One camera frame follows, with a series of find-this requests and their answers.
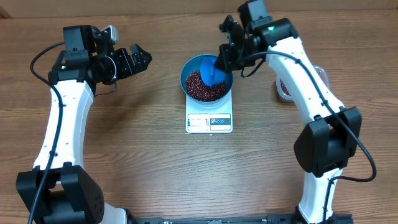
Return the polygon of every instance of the red beans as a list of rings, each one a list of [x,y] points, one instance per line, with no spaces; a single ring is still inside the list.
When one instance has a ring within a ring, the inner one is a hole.
[[[282,91],[283,91],[286,95],[290,96],[290,93],[289,93],[289,91],[287,91],[287,88],[286,88],[285,84],[282,82],[282,80],[280,80],[280,87],[282,87]]]
[[[199,101],[215,101],[223,97],[226,93],[226,83],[219,85],[206,86],[201,79],[200,71],[194,71],[185,81],[187,93]]]

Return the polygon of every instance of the wooden table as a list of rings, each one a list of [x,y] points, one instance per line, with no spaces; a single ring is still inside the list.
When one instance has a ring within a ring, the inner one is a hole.
[[[116,25],[117,47],[137,43],[154,61],[146,72],[121,80],[114,95],[95,99],[85,136],[85,167],[106,201],[137,217],[253,217],[292,213],[303,190],[293,144],[302,131],[295,106],[279,101],[275,73],[263,66],[251,78],[235,76],[234,132],[185,133],[184,64],[218,54],[226,14],[108,16],[0,20],[0,222],[25,223],[29,213],[15,183],[31,170],[42,141],[50,90],[29,71],[41,50],[63,40],[62,27]],[[288,17],[331,90],[363,115],[360,138],[378,168],[374,182],[339,181],[337,213],[356,223],[398,219],[398,11],[276,12]],[[59,50],[35,69],[47,76]],[[111,86],[99,85],[98,93]],[[344,174],[368,177],[360,149]]]

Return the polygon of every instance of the wood grain surface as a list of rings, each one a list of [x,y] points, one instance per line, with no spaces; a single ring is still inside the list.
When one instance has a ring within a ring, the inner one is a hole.
[[[275,12],[296,26],[314,65],[331,90],[362,112],[360,139],[373,155],[377,179],[339,181],[334,211],[356,223],[398,219],[398,11]],[[15,183],[31,170],[44,139],[50,90],[29,71],[44,48],[63,40],[62,27],[119,27],[117,47],[137,43],[154,61],[146,72],[118,82],[114,95],[95,99],[84,144],[85,167],[105,199],[137,217],[253,217],[290,213],[303,190],[293,144],[303,126],[291,103],[282,103],[275,73],[263,66],[251,78],[235,74],[234,132],[185,133],[184,64],[218,54],[227,42],[218,24],[226,14],[108,16],[0,20],[0,223],[25,223],[28,211]],[[59,50],[35,66],[47,76]],[[110,86],[98,86],[98,93]],[[358,149],[344,174],[367,177]]]
[[[236,12],[247,0],[0,0],[12,18]],[[395,9],[398,0],[264,0],[270,11]]]

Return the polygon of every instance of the digital scale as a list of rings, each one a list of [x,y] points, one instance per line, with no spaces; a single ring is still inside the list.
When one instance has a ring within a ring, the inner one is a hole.
[[[231,133],[232,91],[212,104],[199,103],[187,96],[185,110],[185,130],[187,133]]]

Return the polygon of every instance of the blue scoop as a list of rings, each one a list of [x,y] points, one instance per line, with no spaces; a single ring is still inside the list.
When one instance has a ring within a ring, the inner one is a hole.
[[[200,64],[200,76],[206,86],[218,85],[225,79],[226,74],[214,66],[216,60],[215,57],[205,57]]]

